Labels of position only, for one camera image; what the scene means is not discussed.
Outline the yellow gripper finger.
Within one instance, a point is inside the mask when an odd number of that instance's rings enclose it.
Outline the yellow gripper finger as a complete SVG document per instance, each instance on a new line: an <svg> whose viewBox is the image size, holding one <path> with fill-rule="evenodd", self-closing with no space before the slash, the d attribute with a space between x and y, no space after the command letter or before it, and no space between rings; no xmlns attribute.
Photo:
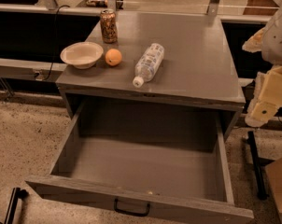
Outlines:
<svg viewBox="0 0 282 224"><path fill-rule="evenodd" d="M263 36L264 29L261 28L258 32L252 35L249 40L247 40L243 46L242 50L247 52L258 52L261 51L261 43L262 43L262 36Z"/></svg>
<svg viewBox="0 0 282 224"><path fill-rule="evenodd" d="M255 78L253 94L245 123L258 128L266 124L282 107L282 66L274 65L267 73L259 72Z"/></svg>

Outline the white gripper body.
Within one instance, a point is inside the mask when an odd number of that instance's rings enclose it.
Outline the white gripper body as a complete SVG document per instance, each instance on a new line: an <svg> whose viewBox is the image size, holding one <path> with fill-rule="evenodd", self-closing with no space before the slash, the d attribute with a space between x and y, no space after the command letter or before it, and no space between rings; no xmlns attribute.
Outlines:
<svg viewBox="0 0 282 224"><path fill-rule="evenodd" d="M266 62L282 65L282 6L264 27L261 56Z"/></svg>

